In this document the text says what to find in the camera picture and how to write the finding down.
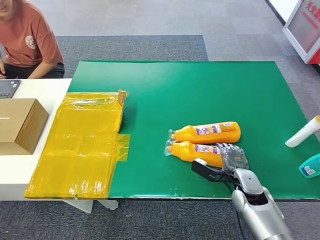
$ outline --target black pants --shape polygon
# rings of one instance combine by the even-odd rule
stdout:
[[[27,79],[32,74],[38,64],[29,67],[14,66],[10,64],[5,64],[5,78],[6,79]],[[65,74],[65,65],[59,62],[57,66],[51,71],[42,77],[42,79],[63,79]]]

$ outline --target plastic wrap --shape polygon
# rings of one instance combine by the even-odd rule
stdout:
[[[216,146],[220,148],[223,171],[231,173],[235,169],[249,169],[249,163],[242,148],[229,143],[217,143]]]
[[[118,134],[125,92],[67,93],[26,198],[105,199],[130,135]]]

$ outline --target carpet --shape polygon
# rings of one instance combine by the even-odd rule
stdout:
[[[320,202],[278,205],[294,239],[317,239]],[[235,211],[229,201],[124,199],[113,211],[95,201],[91,214],[60,201],[0,201],[0,239],[242,240]]]
[[[202,35],[57,36],[65,78],[82,60],[208,61]]]

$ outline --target laptop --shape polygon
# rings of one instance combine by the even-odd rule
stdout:
[[[11,99],[20,85],[20,80],[0,80],[0,99]]]

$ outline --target brown cardboard box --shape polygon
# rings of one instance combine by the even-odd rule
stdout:
[[[48,118],[36,99],[0,99],[0,155],[32,154]]]

